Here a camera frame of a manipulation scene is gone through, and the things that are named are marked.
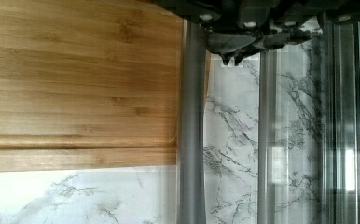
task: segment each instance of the marble wall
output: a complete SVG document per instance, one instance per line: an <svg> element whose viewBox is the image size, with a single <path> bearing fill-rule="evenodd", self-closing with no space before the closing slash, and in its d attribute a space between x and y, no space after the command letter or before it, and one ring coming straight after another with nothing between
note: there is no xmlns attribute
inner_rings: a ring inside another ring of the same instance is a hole
<svg viewBox="0 0 360 224"><path fill-rule="evenodd" d="M325 64L314 39L278 53L273 149L275 223L321 223Z"/></svg>
<svg viewBox="0 0 360 224"><path fill-rule="evenodd" d="M322 81L318 48L280 52L274 149L275 223L320 223ZM259 56L214 56L205 109L209 224L255 224ZM0 224L175 223L175 167L0 174Z"/></svg>

